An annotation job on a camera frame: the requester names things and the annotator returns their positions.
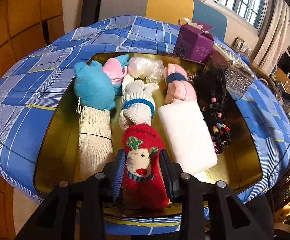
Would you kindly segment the beige knitted cloth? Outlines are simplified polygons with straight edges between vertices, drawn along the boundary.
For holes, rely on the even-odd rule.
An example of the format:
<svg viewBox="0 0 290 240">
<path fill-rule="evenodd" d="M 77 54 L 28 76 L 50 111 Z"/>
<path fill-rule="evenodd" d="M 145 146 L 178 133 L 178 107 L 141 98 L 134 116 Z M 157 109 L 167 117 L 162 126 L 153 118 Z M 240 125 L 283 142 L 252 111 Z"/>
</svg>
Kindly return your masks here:
<svg viewBox="0 0 290 240">
<path fill-rule="evenodd" d="M 115 159 L 110 112 L 84 106 L 79 119 L 79 172 L 82 180 L 101 172 Z"/>
</svg>

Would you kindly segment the red reindeer christmas sock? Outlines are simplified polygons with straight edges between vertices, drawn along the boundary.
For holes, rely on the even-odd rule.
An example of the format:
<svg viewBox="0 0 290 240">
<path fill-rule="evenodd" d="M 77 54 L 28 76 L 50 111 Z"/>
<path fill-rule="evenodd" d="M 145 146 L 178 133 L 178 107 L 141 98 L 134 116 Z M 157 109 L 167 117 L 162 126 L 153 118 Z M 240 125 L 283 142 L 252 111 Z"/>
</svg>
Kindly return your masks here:
<svg viewBox="0 0 290 240">
<path fill-rule="evenodd" d="M 125 169 L 123 202 L 137 209 L 161 210 L 169 203 L 160 170 L 160 152 L 165 149 L 159 133 L 148 124 L 132 125 L 123 135 Z"/>
</svg>

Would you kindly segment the white sponge block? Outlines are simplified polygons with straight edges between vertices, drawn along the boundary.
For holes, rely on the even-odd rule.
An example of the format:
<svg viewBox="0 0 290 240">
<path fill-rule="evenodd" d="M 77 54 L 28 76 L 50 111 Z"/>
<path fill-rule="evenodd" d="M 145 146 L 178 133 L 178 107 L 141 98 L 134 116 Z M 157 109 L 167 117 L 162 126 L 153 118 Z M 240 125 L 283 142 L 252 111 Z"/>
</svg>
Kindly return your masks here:
<svg viewBox="0 0 290 240">
<path fill-rule="evenodd" d="M 207 124 L 196 101 L 173 102 L 158 109 L 173 159 L 195 175 L 218 162 Z"/>
</svg>

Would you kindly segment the white blue-striped sock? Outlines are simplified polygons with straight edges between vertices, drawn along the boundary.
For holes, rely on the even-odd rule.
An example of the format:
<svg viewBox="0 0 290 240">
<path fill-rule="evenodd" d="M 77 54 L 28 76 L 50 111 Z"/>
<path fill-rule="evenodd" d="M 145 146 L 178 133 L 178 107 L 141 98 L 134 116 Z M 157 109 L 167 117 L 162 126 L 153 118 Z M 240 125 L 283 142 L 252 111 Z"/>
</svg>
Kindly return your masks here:
<svg viewBox="0 0 290 240">
<path fill-rule="evenodd" d="M 152 93 L 159 89 L 156 83 L 144 83 L 127 74 L 122 81 L 122 97 L 120 100 L 119 125 L 125 131 L 138 124 L 152 125 L 155 114 L 155 101 Z"/>
</svg>

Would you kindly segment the pink fluffy sock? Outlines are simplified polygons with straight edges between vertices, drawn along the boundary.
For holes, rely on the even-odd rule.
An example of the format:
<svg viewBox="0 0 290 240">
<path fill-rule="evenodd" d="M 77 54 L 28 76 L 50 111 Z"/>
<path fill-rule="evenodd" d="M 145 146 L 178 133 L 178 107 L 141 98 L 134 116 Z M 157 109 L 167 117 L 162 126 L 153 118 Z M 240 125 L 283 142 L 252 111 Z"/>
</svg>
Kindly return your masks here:
<svg viewBox="0 0 290 240">
<path fill-rule="evenodd" d="M 181 66 L 169 63 L 163 77 L 167 85 L 165 104 L 182 101 L 197 101 L 197 94 L 188 80 L 187 72 Z"/>
</svg>

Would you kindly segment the black beaded hair wig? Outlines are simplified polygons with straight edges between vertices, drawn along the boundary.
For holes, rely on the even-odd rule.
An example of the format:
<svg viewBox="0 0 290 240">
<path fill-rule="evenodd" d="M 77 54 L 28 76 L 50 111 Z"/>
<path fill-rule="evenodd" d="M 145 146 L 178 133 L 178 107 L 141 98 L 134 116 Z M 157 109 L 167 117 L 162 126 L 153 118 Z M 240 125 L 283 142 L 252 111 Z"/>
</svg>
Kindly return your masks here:
<svg viewBox="0 0 290 240">
<path fill-rule="evenodd" d="M 227 97 L 223 68 L 206 66 L 203 71 L 195 74 L 193 86 L 211 135 L 214 151 L 216 154 L 222 154 L 224 148 L 231 144 L 230 128 L 225 124 L 223 117 L 223 107 Z"/>
</svg>

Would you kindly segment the blue plush toy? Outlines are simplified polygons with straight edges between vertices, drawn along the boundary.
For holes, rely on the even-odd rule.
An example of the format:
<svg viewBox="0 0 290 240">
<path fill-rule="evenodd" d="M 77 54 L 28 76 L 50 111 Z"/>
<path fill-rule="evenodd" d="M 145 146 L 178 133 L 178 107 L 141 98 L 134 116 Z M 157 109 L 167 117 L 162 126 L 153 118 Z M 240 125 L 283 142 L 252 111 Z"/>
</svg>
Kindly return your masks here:
<svg viewBox="0 0 290 240">
<path fill-rule="evenodd" d="M 115 108 L 115 90 L 98 61 L 74 65 L 74 92 L 83 107 L 111 111 Z"/>
</svg>

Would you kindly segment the sparkly silver box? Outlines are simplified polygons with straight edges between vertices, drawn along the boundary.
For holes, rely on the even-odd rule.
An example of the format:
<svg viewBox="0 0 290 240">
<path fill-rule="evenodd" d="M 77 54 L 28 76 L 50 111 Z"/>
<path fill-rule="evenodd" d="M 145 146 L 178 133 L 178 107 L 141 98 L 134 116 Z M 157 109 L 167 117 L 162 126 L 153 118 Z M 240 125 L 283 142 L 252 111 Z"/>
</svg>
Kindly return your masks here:
<svg viewBox="0 0 290 240">
<path fill-rule="evenodd" d="M 228 92 L 235 100 L 240 99 L 255 79 L 249 66 L 232 48 L 218 42 L 214 42 L 209 60 L 223 68 Z"/>
</svg>

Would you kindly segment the pink white plush toy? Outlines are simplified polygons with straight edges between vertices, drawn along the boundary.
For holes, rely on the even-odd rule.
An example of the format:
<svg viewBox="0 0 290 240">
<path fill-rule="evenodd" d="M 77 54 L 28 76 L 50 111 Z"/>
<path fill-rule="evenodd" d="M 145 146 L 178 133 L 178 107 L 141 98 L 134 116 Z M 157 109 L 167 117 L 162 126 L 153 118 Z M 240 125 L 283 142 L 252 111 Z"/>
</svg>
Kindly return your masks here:
<svg viewBox="0 0 290 240">
<path fill-rule="evenodd" d="M 122 81 L 128 73 L 129 55 L 120 55 L 110 58 L 103 65 L 103 72 L 111 80 L 114 86 L 115 95 L 122 94 Z"/>
</svg>

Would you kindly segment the wooden side table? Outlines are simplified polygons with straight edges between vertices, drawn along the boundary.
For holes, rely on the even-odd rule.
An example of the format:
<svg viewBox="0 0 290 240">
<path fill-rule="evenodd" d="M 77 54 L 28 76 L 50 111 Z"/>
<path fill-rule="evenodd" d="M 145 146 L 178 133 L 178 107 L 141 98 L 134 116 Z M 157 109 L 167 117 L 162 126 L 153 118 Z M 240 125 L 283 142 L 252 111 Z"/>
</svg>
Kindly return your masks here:
<svg viewBox="0 0 290 240">
<path fill-rule="evenodd" d="M 274 74 L 272 74 L 272 73 L 267 74 L 256 63 L 252 63 L 250 65 L 250 67 L 258 79 L 265 80 L 265 84 L 271 85 L 271 86 L 275 86 L 278 84 L 279 80 L 276 78 L 276 76 Z"/>
</svg>

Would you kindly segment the white mesh bath puff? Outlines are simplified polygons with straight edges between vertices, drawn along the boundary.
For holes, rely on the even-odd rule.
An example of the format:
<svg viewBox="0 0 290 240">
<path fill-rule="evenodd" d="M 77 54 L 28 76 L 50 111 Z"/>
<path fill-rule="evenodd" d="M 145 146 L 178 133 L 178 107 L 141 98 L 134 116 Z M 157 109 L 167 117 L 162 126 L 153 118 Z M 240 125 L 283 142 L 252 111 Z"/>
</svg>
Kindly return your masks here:
<svg viewBox="0 0 290 240">
<path fill-rule="evenodd" d="M 135 79 L 145 79 L 146 83 L 160 83 L 163 80 L 164 65 L 161 60 L 147 57 L 132 57 L 128 74 Z"/>
</svg>

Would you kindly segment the purple gift box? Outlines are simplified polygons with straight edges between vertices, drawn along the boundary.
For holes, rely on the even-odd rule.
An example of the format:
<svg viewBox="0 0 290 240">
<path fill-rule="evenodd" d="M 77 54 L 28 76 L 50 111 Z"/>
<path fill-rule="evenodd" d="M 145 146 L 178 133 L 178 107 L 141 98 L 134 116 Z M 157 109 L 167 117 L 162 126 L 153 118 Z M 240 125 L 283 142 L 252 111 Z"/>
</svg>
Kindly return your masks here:
<svg viewBox="0 0 290 240">
<path fill-rule="evenodd" d="M 206 63 L 213 50 L 214 36 L 211 30 L 214 28 L 201 22 L 192 22 L 183 17 L 178 20 L 180 27 L 175 42 L 173 55 L 182 59 Z"/>
</svg>

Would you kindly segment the patterned curtain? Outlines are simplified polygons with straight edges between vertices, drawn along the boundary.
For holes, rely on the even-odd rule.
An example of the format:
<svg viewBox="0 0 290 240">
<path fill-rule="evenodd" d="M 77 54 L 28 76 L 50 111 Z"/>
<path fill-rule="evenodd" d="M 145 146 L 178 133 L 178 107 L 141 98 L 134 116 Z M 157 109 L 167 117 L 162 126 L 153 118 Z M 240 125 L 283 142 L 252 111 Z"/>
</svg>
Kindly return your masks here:
<svg viewBox="0 0 290 240">
<path fill-rule="evenodd" d="M 282 52 L 289 23 L 289 7 L 285 0 L 276 0 L 264 42 L 254 62 L 267 74 L 272 72 Z"/>
</svg>

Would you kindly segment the multicolour sofa backrest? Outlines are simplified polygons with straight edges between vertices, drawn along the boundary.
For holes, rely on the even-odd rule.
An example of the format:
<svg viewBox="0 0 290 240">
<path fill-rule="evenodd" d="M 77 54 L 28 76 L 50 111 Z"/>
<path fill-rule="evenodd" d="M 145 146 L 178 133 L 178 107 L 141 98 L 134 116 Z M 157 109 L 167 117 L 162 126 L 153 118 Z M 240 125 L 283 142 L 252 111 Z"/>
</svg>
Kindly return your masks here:
<svg viewBox="0 0 290 240">
<path fill-rule="evenodd" d="M 137 15 L 177 24 L 182 17 L 213 27 L 211 33 L 225 40 L 227 18 L 196 0 L 83 0 L 80 26 L 86 27 L 114 16 Z"/>
</svg>

